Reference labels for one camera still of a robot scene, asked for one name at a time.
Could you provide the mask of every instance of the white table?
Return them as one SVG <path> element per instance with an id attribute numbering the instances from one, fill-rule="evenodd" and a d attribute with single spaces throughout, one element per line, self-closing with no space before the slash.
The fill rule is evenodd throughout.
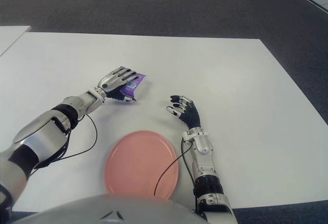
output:
<path id="1" fill-rule="evenodd" d="M 0 27 L 0 56 L 15 43 L 23 33 L 29 31 L 30 26 L 1 26 Z"/>
<path id="2" fill-rule="evenodd" d="M 132 131 L 158 132 L 178 153 L 186 127 L 165 110 L 171 94 L 194 100 L 233 208 L 328 199 L 328 126 L 258 39 L 25 33 L 1 58 L 0 149 L 34 117 L 121 65 L 148 76 L 143 98 L 109 100 L 92 113 L 94 149 L 35 173 L 14 210 L 105 193 L 105 160 Z M 88 148 L 94 135 L 85 119 L 68 154 Z M 172 199 L 192 208 L 192 184 L 179 165 Z"/>

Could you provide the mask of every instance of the fingertip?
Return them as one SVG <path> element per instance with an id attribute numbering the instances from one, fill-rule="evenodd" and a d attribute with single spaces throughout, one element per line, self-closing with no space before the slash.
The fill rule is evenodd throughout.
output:
<path id="1" fill-rule="evenodd" d="M 177 103 L 179 101 L 179 99 L 180 99 L 180 96 L 178 96 L 178 95 L 171 96 L 171 102 L 173 102 L 173 103 Z"/>

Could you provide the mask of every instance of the purple snack bar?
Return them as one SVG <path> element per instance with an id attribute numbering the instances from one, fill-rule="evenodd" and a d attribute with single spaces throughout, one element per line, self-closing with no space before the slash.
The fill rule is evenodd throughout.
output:
<path id="1" fill-rule="evenodd" d="M 134 99 L 134 91 L 137 89 L 137 87 L 145 77 L 145 75 L 139 73 L 136 73 L 136 75 L 138 76 L 138 78 L 128 82 L 119 90 L 121 94 Z"/>

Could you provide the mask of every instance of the robot forearm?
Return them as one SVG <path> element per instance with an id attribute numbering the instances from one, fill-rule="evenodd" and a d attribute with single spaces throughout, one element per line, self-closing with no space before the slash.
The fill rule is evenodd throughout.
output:
<path id="1" fill-rule="evenodd" d="M 229 212 L 233 215 L 228 198 L 216 173 L 212 159 L 213 147 L 203 128 L 192 128 L 183 133 L 186 142 L 192 142 L 194 194 L 198 198 L 199 212 Z"/>
<path id="2" fill-rule="evenodd" d="M 2 219 L 10 214 L 33 168 L 47 166 L 63 153 L 67 135 L 81 117 L 103 105 L 106 97 L 132 100 L 120 94 L 119 89 L 135 79 L 135 73 L 123 67 L 110 72 L 96 88 L 80 96 L 65 98 L 17 133 L 13 145 L 0 153 Z"/>
<path id="3" fill-rule="evenodd" d="M 171 96 L 171 102 L 173 107 L 168 106 L 167 110 L 179 117 L 189 128 L 182 136 L 184 142 L 192 143 L 194 195 L 198 199 L 198 213 L 204 213 L 213 224 L 217 223 L 219 216 L 227 219 L 227 222 L 220 223 L 237 223 L 228 198 L 223 194 L 212 159 L 213 147 L 208 134 L 200 125 L 194 103 L 187 97 L 178 95 Z"/>

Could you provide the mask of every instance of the black wire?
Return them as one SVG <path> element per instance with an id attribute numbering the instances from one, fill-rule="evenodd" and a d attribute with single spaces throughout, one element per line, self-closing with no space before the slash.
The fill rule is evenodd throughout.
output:
<path id="1" fill-rule="evenodd" d="M 182 154 L 182 151 L 183 151 L 183 138 L 182 138 L 182 140 L 181 140 L 181 156 L 182 156 L 182 158 L 183 158 L 184 165 L 186 166 L 186 169 L 187 169 L 187 171 L 188 171 L 188 173 L 189 173 L 190 179 L 191 179 L 191 181 L 192 181 L 192 183 L 193 183 L 193 186 L 194 186 L 194 189 L 195 189 L 195 187 L 196 187 L 195 180 L 194 180 L 194 178 L 193 178 L 193 175 L 192 175 L 191 172 L 190 172 L 190 169 L 189 169 L 189 167 L 188 167 L 187 161 L 186 161 L 186 159 L 185 159 L 185 155 Z M 196 195 L 195 195 L 195 212 L 196 212 L 196 214 L 198 214 L 198 203 L 197 203 L 197 197 L 196 197 Z"/>
<path id="2" fill-rule="evenodd" d="M 164 172 L 162 173 L 162 175 L 160 176 L 160 178 L 158 179 L 157 181 L 157 184 L 156 184 L 156 187 L 155 187 L 155 190 L 154 190 L 154 196 L 156 195 L 156 190 L 157 190 L 157 186 L 160 182 L 160 179 L 162 179 L 163 175 L 166 173 L 166 171 L 169 170 L 169 168 L 176 162 L 179 160 L 179 158 L 181 158 L 183 155 L 185 155 L 191 148 L 192 148 L 193 144 L 190 145 L 190 147 L 185 151 L 185 152 L 182 152 L 182 154 L 180 156 L 178 156 L 165 170 Z"/>
<path id="3" fill-rule="evenodd" d="M 87 149 L 87 150 L 85 150 L 85 151 L 82 151 L 82 152 L 76 153 L 76 154 L 71 155 L 71 156 L 63 157 L 63 156 L 66 154 L 66 152 L 67 152 L 68 144 L 69 144 L 69 141 L 70 141 L 70 137 L 71 137 L 71 131 L 70 131 L 70 132 L 68 133 L 68 136 L 67 136 L 66 147 L 65 147 L 63 153 L 62 153 L 58 158 L 56 158 L 54 161 L 52 161 L 51 164 L 54 163 L 54 162 L 56 162 L 56 161 L 60 161 L 60 160 L 64 160 L 64 159 L 67 159 L 67 158 L 70 158 L 70 157 L 73 157 L 73 156 L 81 155 L 81 154 L 83 154 L 83 153 L 85 153 L 85 152 L 87 152 L 87 151 L 90 151 L 90 150 L 96 145 L 96 142 L 97 142 L 97 139 L 98 139 L 98 131 L 97 131 L 96 124 L 94 123 L 94 121 L 92 120 L 92 118 L 91 118 L 89 115 L 86 115 L 86 116 L 89 117 L 89 119 L 91 120 L 91 122 L 92 122 L 92 124 L 93 124 L 93 126 L 94 126 L 94 129 L 95 129 L 95 131 L 96 131 L 96 139 L 95 139 L 93 145 L 92 145 L 89 149 Z M 34 170 L 34 171 L 30 174 L 30 177 L 31 177 L 36 171 L 38 171 L 38 170 L 39 170 L 39 169 Z"/>
<path id="4" fill-rule="evenodd" d="M 38 171 L 39 169 L 36 169 L 36 170 L 34 170 L 31 174 L 30 174 L 30 177 L 36 172 L 36 171 Z"/>
<path id="5" fill-rule="evenodd" d="M 66 157 L 60 158 L 60 159 L 57 160 L 57 161 L 64 160 L 64 159 L 67 159 L 67 158 L 70 158 L 70 157 L 73 157 L 73 156 L 78 156 L 78 155 L 81 155 L 81 154 L 83 154 L 83 153 L 86 153 L 86 152 L 90 151 L 90 150 L 96 145 L 96 142 L 97 142 L 97 139 L 98 139 L 98 131 L 97 131 L 96 124 L 94 123 L 94 121 L 92 120 L 92 118 L 91 118 L 89 115 L 86 115 L 86 116 L 89 117 L 89 119 L 91 120 L 91 122 L 92 122 L 92 124 L 93 124 L 93 126 L 94 126 L 94 129 L 95 129 L 95 131 L 96 131 L 96 139 L 95 139 L 93 145 L 92 145 L 89 149 L 87 149 L 87 150 L 85 150 L 85 151 L 82 151 L 82 152 L 79 152 L 79 153 L 76 153 L 76 154 L 73 154 L 73 155 L 70 155 L 70 156 L 66 156 Z"/>

